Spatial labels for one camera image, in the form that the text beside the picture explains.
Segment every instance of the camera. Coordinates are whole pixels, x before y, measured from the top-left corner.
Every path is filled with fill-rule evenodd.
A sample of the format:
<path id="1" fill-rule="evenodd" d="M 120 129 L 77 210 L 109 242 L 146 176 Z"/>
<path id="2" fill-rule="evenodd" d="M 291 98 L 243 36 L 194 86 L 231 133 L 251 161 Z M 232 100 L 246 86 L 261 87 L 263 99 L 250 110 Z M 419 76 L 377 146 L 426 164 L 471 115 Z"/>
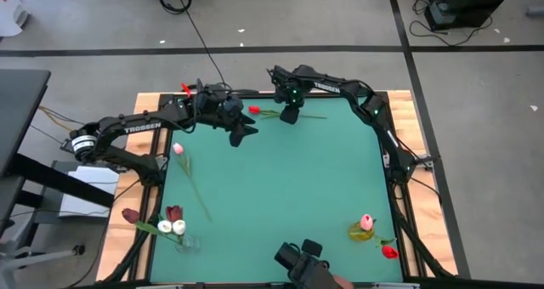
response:
<path id="1" fill-rule="evenodd" d="M 297 245 L 284 242 L 274 259 L 287 269 L 287 277 L 298 289 L 339 289 L 329 272 L 329 263 L 318 259 L 322 248 L 309 239 L 304 240 L 302 251 Z"/>

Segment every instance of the green table surface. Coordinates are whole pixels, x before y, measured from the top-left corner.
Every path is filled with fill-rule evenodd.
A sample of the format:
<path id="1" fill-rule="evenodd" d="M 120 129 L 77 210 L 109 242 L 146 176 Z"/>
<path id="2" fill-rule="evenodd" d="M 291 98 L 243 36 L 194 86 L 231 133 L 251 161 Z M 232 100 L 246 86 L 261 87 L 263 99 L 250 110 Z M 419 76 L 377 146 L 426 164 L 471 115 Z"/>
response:
<path id="1" fill-rule="evenodd" d="M 283 108 L 271 99 L 244 99 L 244 105 Z M 301 246 L 304 239 L 322 244 L 320 258 L 333 274 L 350 281 L 402 281 L 399 260 L 386 259 L 374 240 L 348 236 L 348 227 L 368 213 L 377 219 L 378 235 L 394 237 L 377 136 L 345 99 L 307 99 L 304 114 L 327 119 L 299 118 L 293 126 L 254 116 L 259 132 L 238 148 L 221 129 L 199 125 L 193 134 L 173 133 L 173 143 L 191 158 L 212 222 L 171 152 L 161 207 L 184 208 L 186 233 L 198 237 L 201 248 L 180 253 L 157 237 L 152 282 L 288 281 L 274 255 L 284 241 Z"/>

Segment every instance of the concrete floor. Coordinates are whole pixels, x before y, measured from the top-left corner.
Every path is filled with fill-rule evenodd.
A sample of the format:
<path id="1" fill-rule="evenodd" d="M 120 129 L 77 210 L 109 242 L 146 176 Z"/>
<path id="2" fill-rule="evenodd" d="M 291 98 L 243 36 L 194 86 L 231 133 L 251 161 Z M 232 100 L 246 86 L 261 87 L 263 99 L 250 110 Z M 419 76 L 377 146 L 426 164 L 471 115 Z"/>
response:
<path id="1" fill-rule="evenodd" d="M 411 11 L 412 0 L 398 1 L 406 26 L 419 18 Z M 544 19 L 524 16 L 527 6 L 538 3 L 544 0 L 506 0 L 493 15 L 495 23 L 468 45 L 503 45 L 504 37 L 510 44 L 544 44 Z M 4 38 L 0 50 L 201 47 L 187 16 L 165 13 L 157 0 L 25 4 L 34 17 L 22 34 Z M 389 0 L 195 0 L 190 12 L 210 47 L 400 45 Z M 453 31 L 446 39 L 463 38 L 462 31 Z M 411 45 L 440 45 L 433 38 L 409 35 L 409 40 Z M 375 89 L 412 89 L 402 53 L 213 58 L 235 88 L 271 89 L 265 68 L 307 64 L 333 76 L 360 78 Z M 414 59 L 472 277 L 544 282 L 544 195 L 539 189 L 544 181 L 544 127 L 539 123 L 544 111 L 544 53 L 429 53 L 414 54 Z M 42 104 L 80 121 L 131 112 L 138 92 L 177 91 L 181 82 L 197 77 L 219 80 L 206 55 L 0 57 L 0 68 L 52 71 Z M 540 108 L 533 111 L 530 105 Z M 33 124 L 58 139 L 66 137 L 42 114 Z M 69 161 L 72 157 L 57 146 L 29 130 L 20 151 L 47 164 Z M 103 225 L 74 222 L 42 227 L 37 247 L 53 251 L 84 242 L 88 253 L 21 270 L 20 287 L 57 288 L 81 277 L 98 250 L 102 229 Z M 67 230 L 73 235 L 60 236 Z M 83 284 L 91 284 L 94 273 Z"/>

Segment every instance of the wooden table frame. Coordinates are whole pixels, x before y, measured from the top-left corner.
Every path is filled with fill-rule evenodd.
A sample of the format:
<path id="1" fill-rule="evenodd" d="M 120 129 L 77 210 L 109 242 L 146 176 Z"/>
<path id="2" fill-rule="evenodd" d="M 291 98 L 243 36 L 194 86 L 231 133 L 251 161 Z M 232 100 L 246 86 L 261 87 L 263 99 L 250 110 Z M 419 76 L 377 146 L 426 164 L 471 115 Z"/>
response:
<path id="1" fill-rule="evenodd" d="M 160 104 L 160 96 L 161 93 L 139 93 L 134 113 L 141 113 L 145 110 L 157 110 Z M 410 91 L 387 91 L 387 96 L 397 136 L 418 155 L 425 155 L 427 151 Z M 137 155 L 162 153 L 165 150 L 167 141 L 167 131 L 165 129 L 156 131 L 155 133 L 149 131 L 131 134 L 127 139 L 126 150 Z M 116 195 L 123 192 L 137 178 L 138 176 L 134 172 L 121 175 Z M 413 178 L 435 187 L 432 172 L 418 168 L 414 172 Z M 400 190 L 396 190 L 396 193 L 397 196 L 400 196 Z M 145 197 L 148 198 L 148 201 L 142 201 Z M 141 212 L 145 211 L 145 215 L 148 218 L 156 203 L 156 197 L 157 188 L 144 190 L 143 186 L 136 184 L 123 197 L 117 200 L 115 206 L 111 209 L 111 216 L 96 276 L 97 281 L 103 280 L 114 270 L 134 242 L 136 229 L 122 218 L 122 209 L 128 207 Z M 411 207 L 406 207 L 405 202 L 398 201 L 401 211 L 408 218 L 413 216 L 419 238 L 446 270 L 452 274 L 456 274 L 456 262 L 438 197 L 434 192 L 415 181 L 411 181 L 408 184 L 408 193 L 405 197 L 411 199 Z M 405 233 L 402 233 L 402 237 L 399 238 L 404 242 L 407 263 L 406 273 L 409 276 L 432 276 L 428 267 L 416 255 Z M 150 237 L 148 237 L 141 248 L 138 261 L 133 266 L 135 269 L 131 269 L 131 274 L 128 275 L 127 273 L 123 279 L 144 279 L 149 274 L 147 270 L 149 255 Z"/>

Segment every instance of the clear vase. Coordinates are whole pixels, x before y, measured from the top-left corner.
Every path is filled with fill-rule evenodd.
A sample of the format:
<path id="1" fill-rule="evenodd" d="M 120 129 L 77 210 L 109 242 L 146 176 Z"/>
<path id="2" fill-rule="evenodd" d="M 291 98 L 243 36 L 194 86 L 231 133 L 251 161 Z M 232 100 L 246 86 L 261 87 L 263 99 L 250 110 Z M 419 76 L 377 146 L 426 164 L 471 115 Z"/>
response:
<path id="1" fill-rule="evenodd" d="M 360 222 L 355 222 L 348 229 L 349 238 L 353 241 L 367 241 L 374 236 L 374 228 L 364 230 L 360 227 Z"/>
<path id="2" fill-rule="evenodd" d="M 181 253 L 198 253 L 201 249 L 201 241 L 193 235 L 183 235 L 175 244 L 176 251 Z"/>

